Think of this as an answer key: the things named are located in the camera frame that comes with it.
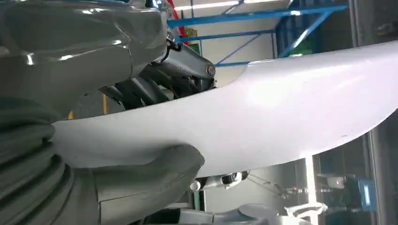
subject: ceiling light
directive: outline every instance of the ceiling light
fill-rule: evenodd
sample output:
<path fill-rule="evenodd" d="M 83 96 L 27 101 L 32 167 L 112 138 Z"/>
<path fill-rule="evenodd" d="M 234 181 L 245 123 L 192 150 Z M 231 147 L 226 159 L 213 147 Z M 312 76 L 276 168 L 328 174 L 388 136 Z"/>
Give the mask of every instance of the ceiling light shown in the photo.
<path fill-rule="evenodd" d="M 301 12 L 297 11 L 297 10 L 292 10 L 292 11 L 290 11 L 290 14 L 291 15 L 301 15 Z"/>
<path fill-rule="evenodd" d="M 67 60 L 73 58 L 73 55 L 64 55 L 60 58 L 60 60 Z"/>
<path fill-rule="evenodd" d="M 26 55 L 26 58 L 27 58 L 27 60 L 28 60 L 28 65 L 34 65 L 35 63 L 33 62 L 33 58 L 32 58 L 32 55 L 33 55 L 33 53 L 29 53 L 29 54 L 27 54 Z"/>
<path fill-rule="evenodd" d="M 239 2 L 238 1 L 224 1 L 224 2 L 217 2 L 217 3 L 208 3 L 208 4 L 197 4 L 191 6 L 181 6 L 181 7 L 175 7 L 175 11 L 180 11 L 180 10 L 188 10 L 188 9 L 198 9 L 198 8 L 214 8 L 214 7 L 223 7 L 223 6 L 233 6 L 237 5 Z"/>
<path fill-rule="evenodd" d="M 84 14 L 92 14 L 92 12 L 90 12 L 89 10 L 82 10 L 82 13 L 84 13 Z"/>
<path fill-rule="evenodd" d="M 297 53 L 297 54 L 291 54 L 290 56 L 291 56 L 291 57 L 300 57 L 300 56 L 303 56 L 303 54 Z"/>
<path fill-rule="evenodd" d="M 270 1 L 278 1 L 278 0 L 244 0 L 246 4 L 250 3 L 260 3 L 260 2 L 270 2 Z M 217 3 L 208 3 L 208 4 L 197 4 L 193 6 L 178 6 L 175 7 L 175 11 L 181 10 L 190 10 L 190 9 L 198 9 L 198 8 L 214 8 L 214 7 L 223 7 L 223 6 L 234 6 L 238 5 L 239 1 L 223 1 Z"/>

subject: blue steel frame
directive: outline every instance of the blue steel frame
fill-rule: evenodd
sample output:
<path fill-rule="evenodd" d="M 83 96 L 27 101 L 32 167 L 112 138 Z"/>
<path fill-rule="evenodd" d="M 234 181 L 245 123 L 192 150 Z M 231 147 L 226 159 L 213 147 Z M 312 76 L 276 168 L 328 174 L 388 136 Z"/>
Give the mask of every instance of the blue steel frame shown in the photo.
<path fill-rule="evenodd" d="M 168 26 L 172 29 L 178 26 L 189 26 L 207 23 L 220 23 L 238 20 L 256 20 L 272 17 L 282 17 L 278 24 L 272 30 L 258 30 L 250 32 L 238 32 L 229 34 L 217 34 L 207 35 L 198 37 L 181 37 L 180 41 L 196 41 L 198 40 L 200 46 L 202 40 L 215 39 L 215 38 L 228 38 L 238 36 L 250 36 L 255 35 L 249 39 L 246 43 L 233 50 L 230 54 L 224 57 L 222 60 L 217 62 L 216 67 L 230 67 L 247 65 L 250 61 L 223 63 L 226 59 L 231 57 L 233 54 L 250 44 L 252 41 L 260 37 L 262 34 L 271 34 L 272 52 L 273 58 L 284 58 L 288 57 L 290 53 L 309 35 L 313 38 L 313 49 L 314 52 L 320 52 L 321 47 L 319 43 L 319 37 L 316 34 L 312 34 L 316 28 L 324 22 L 332 13 L 346 9 L 346 4 L 331 4 L 331 0 L 323 0 L 324 3 L 320 4 L 320 0 L 313 0 L 312 6 L 306 5 L 306 0 L 291 0 L 290 5 L 286 9 L 263 11 L 263 12 L 251 12 L 251 13 L 230 13 L 237 7 L 244 4 L 243 0 L 240 0 L 238 4 L 231 6 L 225 10 L 221 15 L 194 17 L 194 10 L 191 8 L 192 18 L 181 19 L 181 20 L 168 20 Z M 310 15 L 320 14 L 317 18 L 310 18 Z"/>

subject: red object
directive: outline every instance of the red object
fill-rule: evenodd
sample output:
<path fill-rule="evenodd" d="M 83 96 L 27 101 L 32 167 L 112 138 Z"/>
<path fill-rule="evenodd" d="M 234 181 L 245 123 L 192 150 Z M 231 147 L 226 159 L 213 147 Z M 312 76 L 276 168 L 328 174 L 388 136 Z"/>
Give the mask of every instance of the red object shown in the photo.
<path fill-rule="evenodd" d="M 175 6 L 174 6 L 174 3 L 173 3 L 173 0 L 167 0 L 167 2 L 171 5 L 171 7 L 173 8 L 173 17 L 174 17 L 174 19 L 175 20 L 179 20 L 180 19 L 180 17 L 178 16 L 178 14 L 177 14 L 177 12 L 174 10 L 174 8 L 175 8 Z M 180 33 L 181 33 L 181 36 L 182 37 L 186 37 L 187 35 L 186 35 L 186 32 L 185 32 L 185 30 L 184 30 L 184 27 L 178 27 L 178 29 L 180 30 Z"/>

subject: metal rod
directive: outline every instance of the metal rod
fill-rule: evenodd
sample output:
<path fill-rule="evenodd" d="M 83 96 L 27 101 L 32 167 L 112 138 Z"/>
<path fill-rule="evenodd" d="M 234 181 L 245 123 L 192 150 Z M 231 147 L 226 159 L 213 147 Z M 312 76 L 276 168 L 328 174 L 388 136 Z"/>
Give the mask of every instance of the metal rod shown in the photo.
<path fill-rule="evenodd" d="M 374 172 L 374 157 L 371 156 L 371 152 L 374 152 L 373 145 L 372 145 L 372 131 L 362 135 L 362 146 L 363 146 L 363 159 L 364 159 L 364 169 L 365 169 L 365 177 L 368 179 L 373 179 L 373 172 Z M 377 217 L 380 217 L 379 213 L 373 212 L 370 213 L 370 224 L 371 225 L 376 225 L 377 224 Z"/>
<path fill-rule="evenodd" d="M 351 36 L 352 36 L 352 46 L 354 48 L 359 47 L 360 42 L 358 39 L 358 0 L 348 0 L 349 9 L 350 9 L 350 21 L 351 21 Z"/>
<path fill-rule="evenodd" d="M 291 17 L 291 35 L 293 37 L 293 40 L 297 39 L 298 33 L 297 33 L 297 25 L 296 25 L 296 17 Z"/>
<path fill-rule="evenodd" d="M 303 7 L 307 6 L 307 1 L 306 0 L 301 0 L 301 4 Z M 302 16 L 302 23 L 303 23 L 303 27 L 307 27 L 310 24 L 310 20 L 308 18 L 307 15 Z"/>
<path fill-rule="evenodd" d="M 323 13 L 318 19 L 314 21 L 311 26 L 308 27 L 307 30 L 305 30 L 300 37 L 298 37 L 289 47 L 287 47 L 281 54 L 278 55 L 278 58 L 284 58 L 288 57 L 290 52 L 297 47 L 311 32 L 313 32 L 323 21 L 325 21 L 332 12 L 326 12 Z"/>
<path fill-rule="evenodd" d="M 276 38 L 276 57 L 277 57 L 278 54 L 281 52 L 281 42 L 279 41 L 281 39 L 281 29 L 280 28 L 276 28 L 275 38 Z"/>
<path fill-rule="evenodd" d="M 332 3 L 331 0 L 323 0 L 323 2 L 325 3 Z M 320 0 L 314 0 L 313 2 L 314 5 L 319 5 L 320 4 Z M 303 18 L 305 20 L 305 26 L 307 26 L 309 24 L 309 16 L 304 16 Z M 321 52 L 321 46 L 319 43 L 319 32 L 317 32 L 316 30 L 311 34 L 311 38 L 312 38 L 312 53 L 319 53 Z"/>
<path fill-rule="evenodd" d="M 274 42 L 274 34 L 271 34 L 271 44 L 272 44 L 272 58 L 275 59 L 275 42 Z"/>
<path fill-rule="evenodd" d="M 223 13 L 221 13 L 222 15 L 228 14 L 232 11 L 234 11 L 235 9 L 237 9 L 240 5 L 242 5 L 244 3 L 244 0 L 240 0 L 238 4 L 233 5 L 231 7 L 229 7 L 227 10 L 225 10 Z"/>
<path fill-rule="evenodd" d="M 249 180 L 249 181 L 251 181 L 251 182 L 253 182 L 253 183 L 259 185 L 259 186 L 262 187 L 263 189 L 266 189 L 267 191 L 269 191 L 269 192 L 275 194 L 276 196 L 282 196 L 281 193 L 278 193 L 278 192 L 276 192 L 276 191 L 274 191 L 274 190 L 272 190 L 272 189 L 270 189 L 270 188 L 268 188 L 268 187 L 265 187 L 263 184 L 261 184 L 261 183 L 255 181 L 255 180 L 253 180 L 253 179 L 247 178 L 247 180 Z"/>
<path fill-rule="evenodd" d="M 282 35 L 283 35 L 283 49 L 287 48 L 287 45 L 289 44 L 289 40 L 287 37 L 287 28 L 286 28 L 286 23 L 282 24 Z"/>
<path fill-rule="evenodd" d="M 229 38 L 229 37 L 239 37 L 239 36 L 249 36 L 249 35 L 256 35 L 256 34 L 269 34 L 274 33 L 274 30 L 256 30 L 256 31 L 249 31 L 249 32 L 239 32 L 239 33 L 230 33 L 230 34 L 216 34 L 216 35 L 206 35 L 206 36 L 199 36 L 199 37 L 182 37 L 180 38 L 181 41 L 196 41 L 196 40 L 207 40 L 207 39 L 216 39 L 216 38 Z"/>
<path fill-rule="evenodd" d="M 200 56 L 203 56 L 202 40 L 199 40 L 200 45 Z"/>
<path fill-rule="evenodd" d="M 191 18 L 194 18 L 195 14 L 193 13 L 193 0 L 191 0 L 190 2 L 191 2 Z"/>
<path fill-rule="evenodd" d="M 274 11 L 263 11 L 263 12 L 251 12 L 251 13 L 235 13 L 226 15 L 213 15 L 213 16 L 203 16 L 195 17 L 183 20 L 168 20 L 168 26 L 170 28 L 178 26 L 189 26 L 205 23 L 220 23 L 228 21 L 237 20 L 256 20 L 263 18 L 272 18 L 280 16 L 290 16 L 290 15 L 307 15 L 314 13 L 325 13 L 339 11 L 347 8 L 346 4 L 343 5 L 329 5 L 329 6 L 317 6 L 317 7 L 302 7 L 302 8 L 292 8 L 292 9 L 281 9 Z"/>
<path fill-rule="evenodd" d="M 372 175 L 376 188 L 376 202 L 378 208 L 376 211 L 377 224 L 391 224 L 391 218 L 393 217 L 389 217 L 388 215 L 388 206 L 391 205 L 388 204 L 389 192 L 386 192 L 386 186 L 390 184 L 390 177 L 386 175 L 389 171 L 385 165 L 385 159 L 388 157 L 388 153 L 386 153 L 387 145 L 383 143 L 385 140 L 381 138 L 386 135 L 385 131 L 383 132 L 382 129 L 385 129 L 383 123 L 366 133 L 366 136 L 369 143 L 370 160 L 373 168 Z"/>
<path fill-rule="evenodd" d="M 216 64 L 215 67 L 234 67 L 234 66 L 244 66 L 249 64 L 251 61 L 244 62 L 228 62 L 228 63 L 220 63 Z"/>
<path fill-rule="evenodd" d="M 242 48 L 244 48 L 246 45 L 250 44 L 252 41 L 254 41 L 255 39 L 257 39 L 258 37 L 260 37 L 261 34 L 256 35 L 255 37 L 251 38 L 250 40 L 248 40 L 246 43 L 244 43 L 243 45 L 241 45 L 240 47 L 238 47 L 237 49 L 235 49 L 234 51 L 232 51 L 230 54 L 228 54 L 227 56 L 224 57 L 224 59 L 220 60 L 219 62 L 216 63 L 222 63 L 223 61 L 225 61 L 227 58 L 231 57 L 233 54 L 235 54 L 237 51 L 241 50 Z"/>

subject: white wall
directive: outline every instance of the white wall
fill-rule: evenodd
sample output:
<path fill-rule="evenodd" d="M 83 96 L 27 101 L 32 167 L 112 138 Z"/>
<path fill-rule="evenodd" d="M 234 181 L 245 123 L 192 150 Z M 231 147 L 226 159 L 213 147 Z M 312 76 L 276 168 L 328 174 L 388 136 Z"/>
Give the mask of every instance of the white wall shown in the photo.
<path fill-rule="evenodd" d="M 226 0 L 194 0 L 195 4 L 205 4 L 221 2 Z M 173 0 L 176 7 L 190 5 L 189 0 Z M 244 4 L 237 8 L 233 13 L 243 12 L 255 12 L 255 11 L 266 11 L 284 8 L 287 6 L 289 0 L 275 0 L 263 3 Z M 208 16 L 208 15 L 219 15 L 229 7 L 215 7 L 215 8 L 204 8 L 195 9 L 195 17 Z M 191 11 L 184 11 L 185 18 L 191 17 Z M 269 18 L 251 21 L 234 21 L 234 22 L 222 22 L 213 24 L 203 24 L 192 26 L 192 28 L 198 31 L 198 36 L 213 35 L 213 34 L 225 34 L 235 32 L 245 32 L 254 30 L 270 30 L 273 29 L 279 18 Z M 229 53 L 234 51 L 236 48 L 250 40 L 254 36 L 244 37 L 230 37 L 220 39 L 210 39 L 202 41 L 202 53 L 203 56 L 212 61 L 214 64 L 223 59 Z M 225 60 L 224 62 L 237 62 L 237 61 L 251 61 L 251 60 L 265 60 L 272 58 L 272 45 L 271 35 L 263 34 L 256 40 L 251 42 L 249 45 L 241 49 L 239 52 Z M 237 79 L 245 69 L 245 66 L 237 67 L 218 67 L 216 71 L 217 86 L 224 86 L 231 81 Z"/>

